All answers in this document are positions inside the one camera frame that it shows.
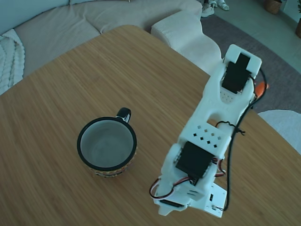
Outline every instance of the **wicker basket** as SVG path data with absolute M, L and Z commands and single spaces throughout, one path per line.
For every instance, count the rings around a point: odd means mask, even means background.
M 264 8 L 272 14 L 277 14 L 280 10 L 281 4 L 282 2 L 277 0 L 265 0 Z
M 297 29 L 296 29 L 296 34 L 301 38 L 301 19 L 299 20 Z

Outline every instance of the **knitted blanket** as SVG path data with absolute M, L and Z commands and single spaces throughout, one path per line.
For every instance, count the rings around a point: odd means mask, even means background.
M 0 35 L 0 95 L 23 79 L 24 46 L 14 29 Z

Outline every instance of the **black mug handle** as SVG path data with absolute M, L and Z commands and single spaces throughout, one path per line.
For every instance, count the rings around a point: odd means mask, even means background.
M 116 117 L 122 118 L 123 121 L 128 123 L 130 121 L 131 115 L 131 110 L 126 107 L 123 107 L 118 111 Z

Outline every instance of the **floor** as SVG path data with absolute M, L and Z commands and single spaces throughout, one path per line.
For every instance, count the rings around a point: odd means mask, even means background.
M 225 1 L 230 11 L 216 8 L 215 15 L 257 39 L 301 73 L 301 39 L 295 34 L 295 21 L 283 13 L 268 13 L 263 0 Z

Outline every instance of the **mug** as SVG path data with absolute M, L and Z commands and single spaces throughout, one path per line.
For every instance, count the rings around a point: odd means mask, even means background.
M 79 156 L 95 174 L 114 177 L 123 173 L 132 163 L 137 138 L 128 124 L 130 118 L 131 110 L 123 107 L 116 117 L 94 119 L 79 133 Z

